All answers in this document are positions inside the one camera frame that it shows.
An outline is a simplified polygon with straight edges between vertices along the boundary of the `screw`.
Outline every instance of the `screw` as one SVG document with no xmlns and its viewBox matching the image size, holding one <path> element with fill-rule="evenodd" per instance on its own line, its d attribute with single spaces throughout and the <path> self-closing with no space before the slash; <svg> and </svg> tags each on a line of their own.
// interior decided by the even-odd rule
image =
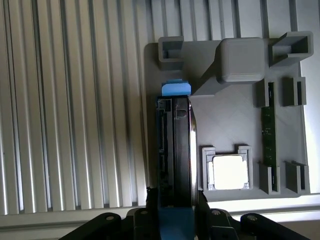
<svg viewBox="0 0 320 240">
<path fill-rule="evenodd" d="M 250 221 L 257 221 L 257 220 L 258 220 L 257 217 L 252 216 L 252 215 L 247 216 L 247 218 L 248 218 Z"/>
<path fill-rule="evenodd" d="M 212 214 L 213 214 L 213 215 L 220 215 L 221 212 L 220 212 L 219 210 L 213 210 L 213 211 L 212 211 Z"/>
</svg>

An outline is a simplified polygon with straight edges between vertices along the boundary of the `corrugated metal background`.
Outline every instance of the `corrugated metal background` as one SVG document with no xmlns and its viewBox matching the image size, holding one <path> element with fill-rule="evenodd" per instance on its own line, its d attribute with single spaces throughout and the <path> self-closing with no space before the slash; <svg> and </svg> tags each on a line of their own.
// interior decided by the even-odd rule
<svg viewBox="0 0 320 240">
<path fill-rule="evenodd" d="M 319 89 L 319 24 L 318 0 L 0 0 L 0 215 L 145 204 L 144 47 L 162 36 L 313 31 L 301 72 L 320 192 L 319 99 L 308 95 Z"/>
</svg>

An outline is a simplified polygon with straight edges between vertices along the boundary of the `ribbed metal surface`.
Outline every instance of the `ribbed metal surface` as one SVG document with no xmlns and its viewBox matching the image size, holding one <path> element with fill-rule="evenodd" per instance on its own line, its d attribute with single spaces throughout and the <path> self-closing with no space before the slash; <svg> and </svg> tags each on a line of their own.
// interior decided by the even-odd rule
<svg viewBox="0 0 320 240">
<path fill-rule="evenodd" d="M 318 0 L 0 0 L 0 215 L 145 204 L 144 47 L 162 36 L 313 31 L 301 72 L 320 192 L 319 24 Z"/>
</svg>

